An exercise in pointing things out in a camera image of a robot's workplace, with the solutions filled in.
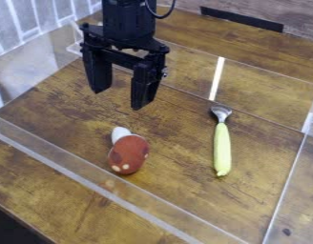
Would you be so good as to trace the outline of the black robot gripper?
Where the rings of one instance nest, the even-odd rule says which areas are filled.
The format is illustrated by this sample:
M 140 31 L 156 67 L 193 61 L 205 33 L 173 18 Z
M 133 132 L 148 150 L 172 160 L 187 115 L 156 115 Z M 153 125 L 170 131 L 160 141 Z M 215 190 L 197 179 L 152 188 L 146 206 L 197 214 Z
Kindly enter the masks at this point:
M 154 101 L 170 48 L 154 38 L 157 0 L 103 0 L 102 25 L 81 25 L 83 62 L 91 90 L 105 92 L 113 85 L 113 65 L 134 69 L 132 108 Z

